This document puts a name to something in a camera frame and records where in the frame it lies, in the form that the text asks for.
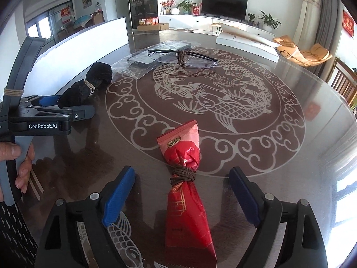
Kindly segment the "person's left hand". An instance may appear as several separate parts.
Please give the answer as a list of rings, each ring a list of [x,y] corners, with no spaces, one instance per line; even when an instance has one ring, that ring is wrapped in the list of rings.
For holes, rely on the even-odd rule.
[[[22,154],[21,147],[15,143],[11,142],[1,142],[1,157],[0,161],[15,160]],[[24,160],[17,167],[18,176],[15,180],[15,185],[18,190],[21,190],[23,194],[27,192],[31,170],[32,162],[35,159],[35,149],[33,143],[31,142]]]

